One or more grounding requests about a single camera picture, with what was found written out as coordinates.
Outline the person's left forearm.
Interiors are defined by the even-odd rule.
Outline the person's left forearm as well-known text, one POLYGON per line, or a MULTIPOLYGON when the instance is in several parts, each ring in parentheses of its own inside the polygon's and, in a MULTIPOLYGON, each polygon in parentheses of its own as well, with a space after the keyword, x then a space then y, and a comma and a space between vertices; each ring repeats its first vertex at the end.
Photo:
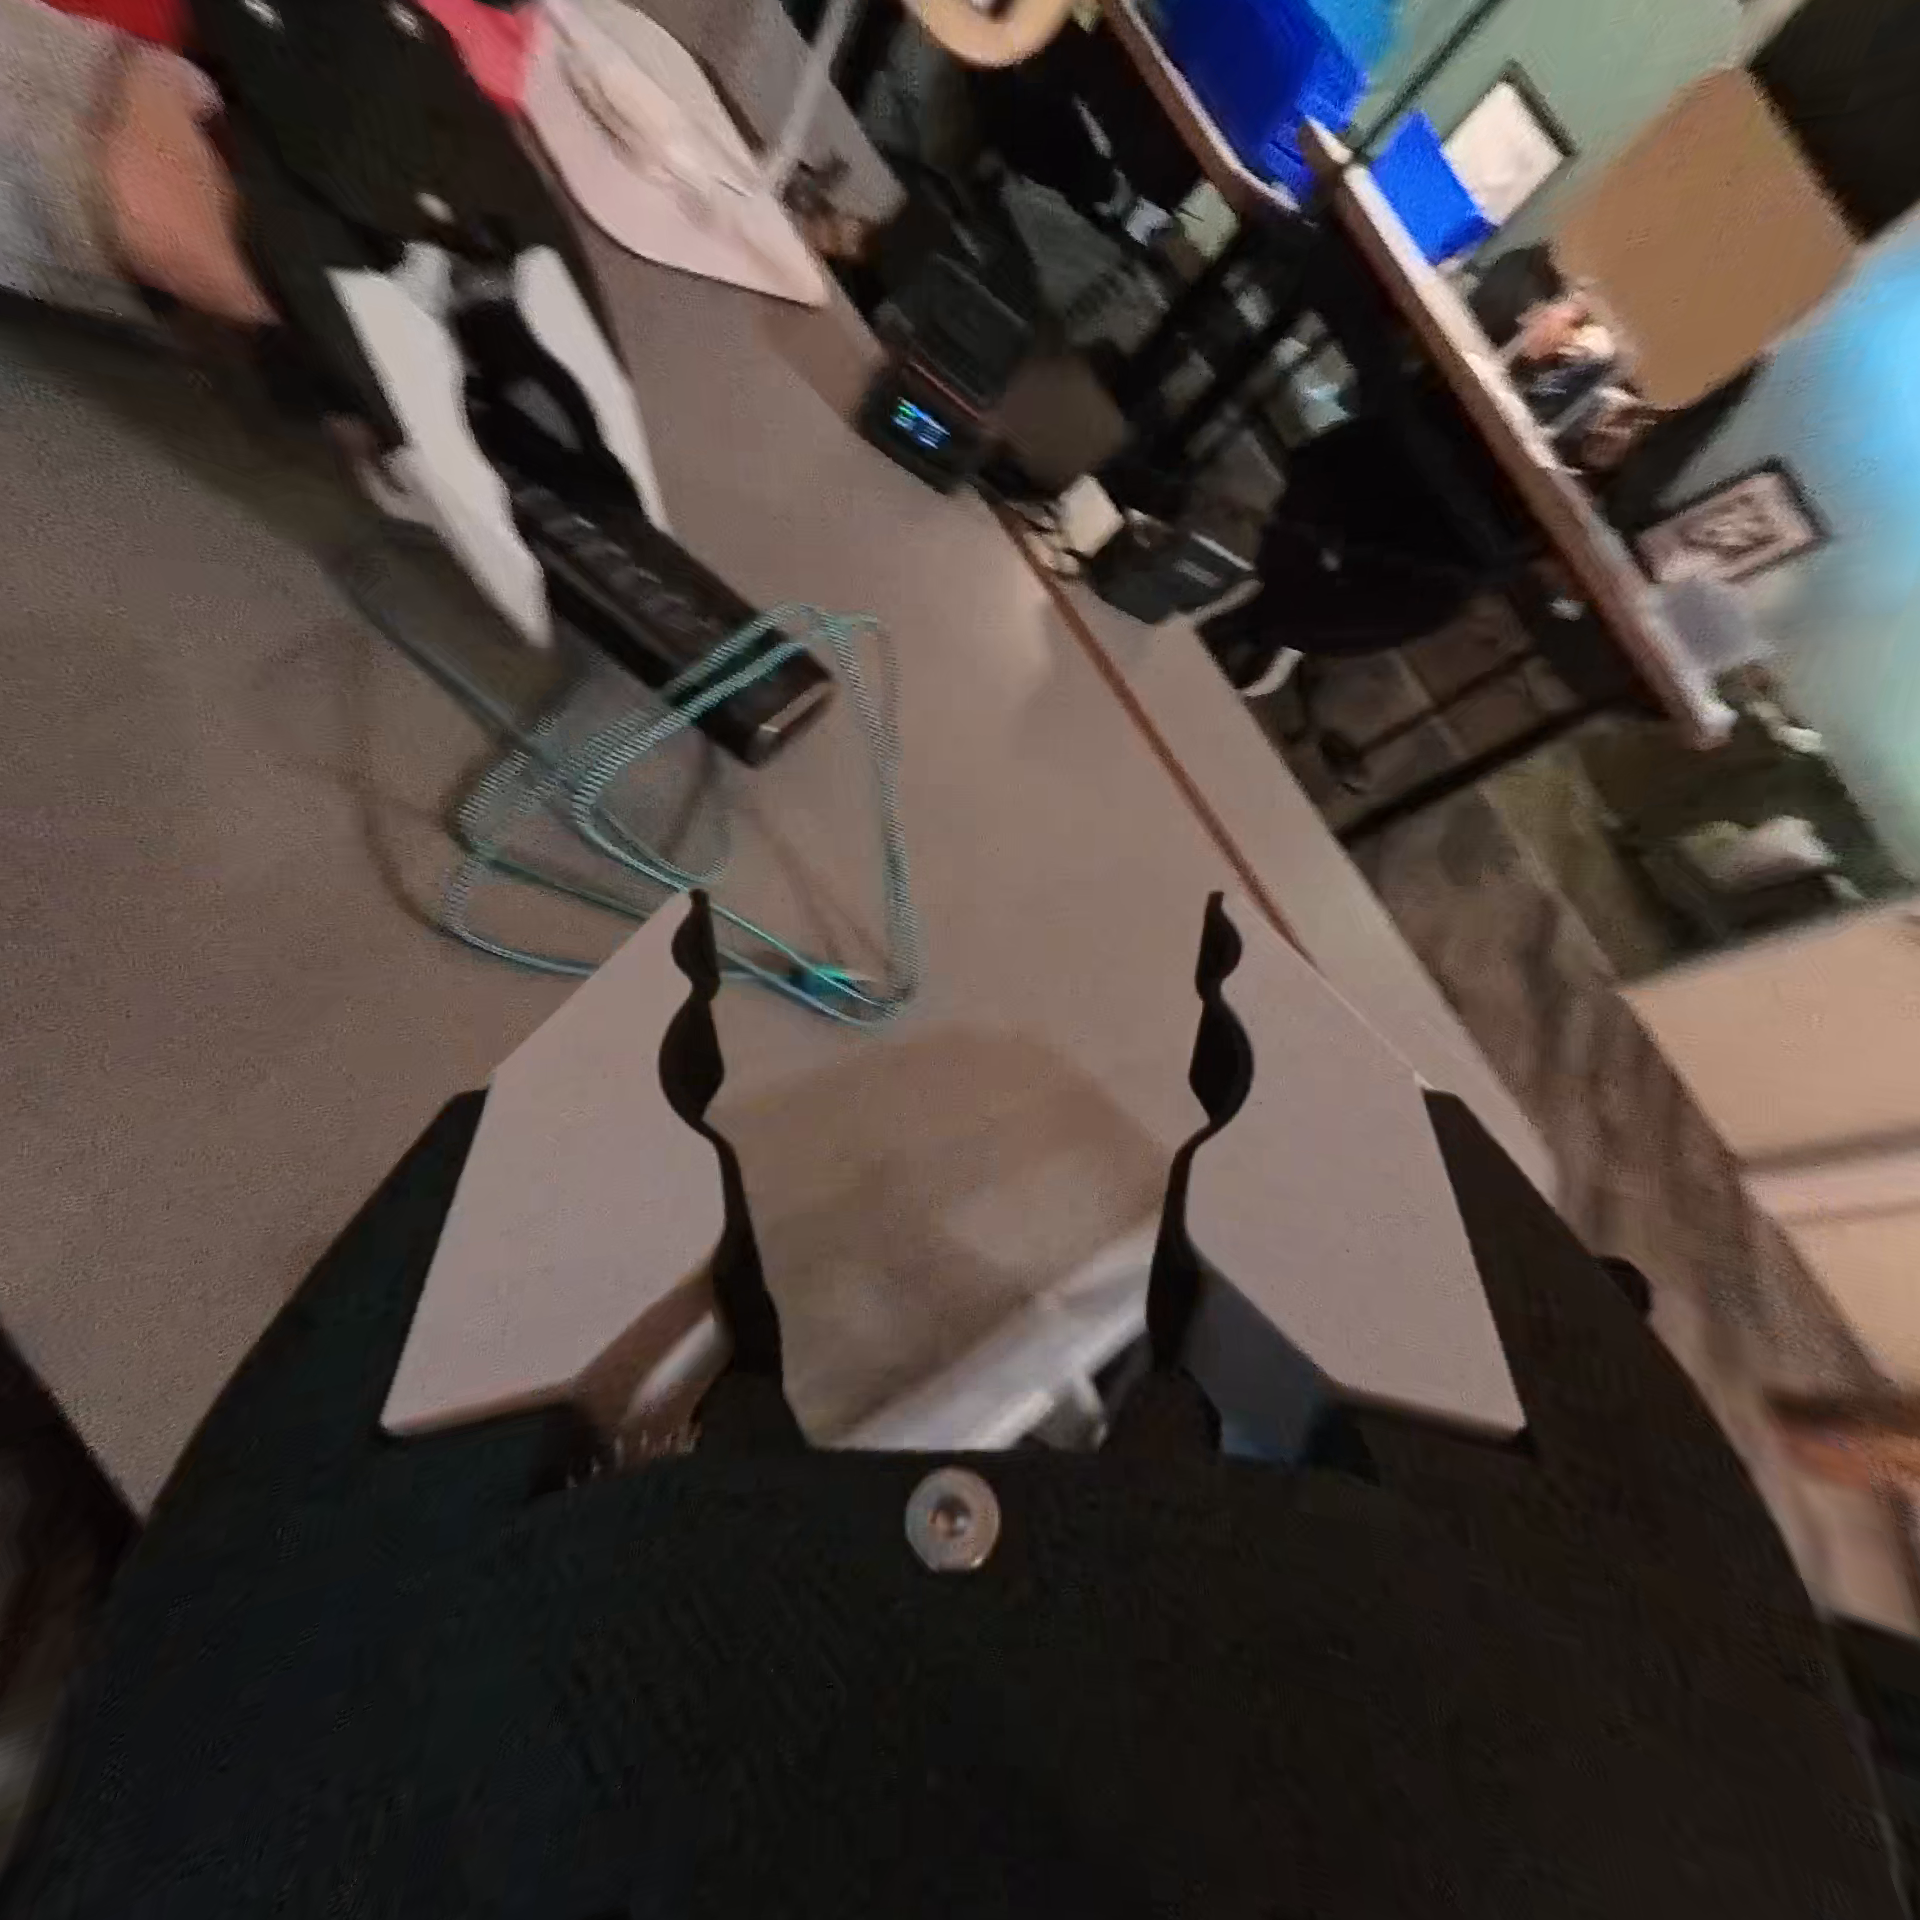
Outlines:
POLYGON ((108 238, 100 141, 137 42, 36 2, 3 5, 3 289, 90 322, 151 330, 108 238))

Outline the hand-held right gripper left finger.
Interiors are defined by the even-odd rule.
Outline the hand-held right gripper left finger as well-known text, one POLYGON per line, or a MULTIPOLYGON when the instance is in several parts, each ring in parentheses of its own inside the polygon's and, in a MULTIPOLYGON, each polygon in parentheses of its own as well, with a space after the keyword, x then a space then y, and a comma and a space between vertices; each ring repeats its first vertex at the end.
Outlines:
POLYGON ((483 1091, 379 1415, 677 1429, 721 1376, 784 1405, 784 1341, 723 1088, 704 892, 668 900, 483 1091))

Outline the white sign stand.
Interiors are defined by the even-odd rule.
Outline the white sign stand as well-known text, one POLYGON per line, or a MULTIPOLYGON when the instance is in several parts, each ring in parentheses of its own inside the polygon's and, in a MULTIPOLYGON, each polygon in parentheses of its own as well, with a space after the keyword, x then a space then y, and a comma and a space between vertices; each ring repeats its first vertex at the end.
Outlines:
POLYGON ((626 255, 795 308, 827 273, 682 42, 628 5, 544 2, 521 109, 573 206, 626 255))

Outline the black power adapter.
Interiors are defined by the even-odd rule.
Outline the black power adapter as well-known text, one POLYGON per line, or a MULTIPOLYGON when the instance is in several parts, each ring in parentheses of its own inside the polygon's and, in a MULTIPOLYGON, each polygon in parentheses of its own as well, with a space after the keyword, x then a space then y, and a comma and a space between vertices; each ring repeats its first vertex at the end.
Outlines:
POLYGON ((1255 567, 1192 527, 1128 509, 1089 561, 1094 596, 1147 627, 1216 608, 1255 580, 1255 567))

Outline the black charging case with screen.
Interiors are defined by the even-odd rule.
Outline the black charging case with screen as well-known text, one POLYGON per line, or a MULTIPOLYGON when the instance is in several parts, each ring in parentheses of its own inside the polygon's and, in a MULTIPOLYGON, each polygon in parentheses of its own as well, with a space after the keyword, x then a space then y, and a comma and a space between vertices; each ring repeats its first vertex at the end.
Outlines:
POLYGON ((972 487, 993 447, 1033 322, 949 255, 928 256, 887 313, 885 359, 852 426, 926 490, 951 496, 972 487))

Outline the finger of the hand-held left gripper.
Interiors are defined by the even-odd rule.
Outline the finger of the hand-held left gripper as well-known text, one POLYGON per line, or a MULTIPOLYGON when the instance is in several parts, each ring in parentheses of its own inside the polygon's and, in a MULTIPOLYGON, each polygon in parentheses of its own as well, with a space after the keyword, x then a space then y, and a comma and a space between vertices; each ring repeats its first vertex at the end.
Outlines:
POLYGON ((330 268, 327 280, 397 424, 389 491, 441 538, 516 636, 550 649, 544 574, 470 426, 467 366, 443 313, 449 260, 441 250, 409 250, 400 273, 330 268))
POLYGON ((573 272, 556 250, 536 247, 516 260, 512 283, 523 322, 586 394, 599 441, 628 474, 648 522, 671 532, 660 474, 628 374, 573 272))

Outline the brown-edged table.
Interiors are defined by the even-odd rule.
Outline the brown-edged table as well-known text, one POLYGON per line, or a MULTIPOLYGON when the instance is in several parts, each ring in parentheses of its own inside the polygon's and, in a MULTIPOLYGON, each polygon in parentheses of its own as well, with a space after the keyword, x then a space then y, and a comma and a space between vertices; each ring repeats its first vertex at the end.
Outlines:
POLYGON ((1715 750, 1729 735, 1735 712, 1684 649, 1621 534, 1552 455, 1545 429, 1496 363, 1463 296, 1423 256, 1372 170, 1336 137, 1308 123, 1301 150, 1317 199, 1331 208, 1338 260, 1413 337, 1476 444, 1501 469, 1568 580, 1571 606, 1593 614, 1626 663, 1626 702, 1663 713, 1691 747, 1715 750))

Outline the person's left hand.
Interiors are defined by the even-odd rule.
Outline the person's left hand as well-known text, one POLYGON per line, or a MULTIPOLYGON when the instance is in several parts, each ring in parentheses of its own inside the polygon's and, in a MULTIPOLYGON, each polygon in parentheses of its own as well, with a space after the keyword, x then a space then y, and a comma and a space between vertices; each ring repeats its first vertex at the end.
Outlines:
POLYGON ((237 193, 209 139, 218 100, 177 53, 137 42, 100 134, 108 243, 129 279, 220 325, 261 330, 276 309, 237 236, 237 193))

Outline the framed picture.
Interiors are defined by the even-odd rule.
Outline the framed picture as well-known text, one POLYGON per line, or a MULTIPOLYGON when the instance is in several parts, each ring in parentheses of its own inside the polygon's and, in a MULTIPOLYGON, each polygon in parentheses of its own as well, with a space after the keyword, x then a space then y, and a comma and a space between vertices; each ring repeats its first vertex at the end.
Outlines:
POLYGON ((1833 527, 1796 474, 1779 459, 1726 478, 1662 509, 1627 534, 1657 585, 1702 580, 1743 585, 1805 561, 1833 542, 1833 527))
POLYGON ((1501 227, 1579 147, 1529 74, 1509 64, 1443 137, 1442 152, 1479 214, 1501 227))

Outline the black usb hub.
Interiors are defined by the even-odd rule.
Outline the black usb hub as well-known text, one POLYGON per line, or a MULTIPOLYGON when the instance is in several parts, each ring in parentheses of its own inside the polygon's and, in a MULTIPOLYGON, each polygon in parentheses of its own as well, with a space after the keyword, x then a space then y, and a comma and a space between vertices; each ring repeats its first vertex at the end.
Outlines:
POLYGON ((792 618, 764 618, 663 532, 613 455, 498 417, 497 469, 564 623, 721 750, 761 768, 827 717, 831 677, 792 618))

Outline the dark blue bin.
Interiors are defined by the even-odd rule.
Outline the dark blue bin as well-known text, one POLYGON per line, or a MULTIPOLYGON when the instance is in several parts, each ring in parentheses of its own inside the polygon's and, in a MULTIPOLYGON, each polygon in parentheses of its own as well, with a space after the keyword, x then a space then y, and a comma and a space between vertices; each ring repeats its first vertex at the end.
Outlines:
POLYGON ((1313 184, 1301 126, 1350 126, 1392 36, 1392 13, 1359 2, 1165 2, 1162 40, 1236 157, 1298 203, 1313 184))

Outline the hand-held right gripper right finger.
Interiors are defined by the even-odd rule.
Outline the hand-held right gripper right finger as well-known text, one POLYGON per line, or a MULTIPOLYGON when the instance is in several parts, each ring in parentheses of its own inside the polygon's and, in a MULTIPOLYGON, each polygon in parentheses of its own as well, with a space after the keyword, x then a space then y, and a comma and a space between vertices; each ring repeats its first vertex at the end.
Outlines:
POLYGON ((1227 1442, 1338 1413, 1516 1442, 1523 1405, 1429 1115, 1429 1086, 1238 896, 1205 908, 1187 1091, 1147 1344, 1227 1442))

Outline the red box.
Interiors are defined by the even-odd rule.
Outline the red box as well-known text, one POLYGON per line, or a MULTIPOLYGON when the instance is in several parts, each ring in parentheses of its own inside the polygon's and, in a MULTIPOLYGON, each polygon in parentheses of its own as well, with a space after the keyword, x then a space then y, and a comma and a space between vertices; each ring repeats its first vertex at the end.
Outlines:
MULTIPOLYGON (((46 2, 46 7, 106 25, 170 53, 185 53, 195 43, 187 2, 46 2)), ((506 111, 523 109, 533 5, 418 2, 416 7, 452 40, 470 77, 492 105, 506 111)))

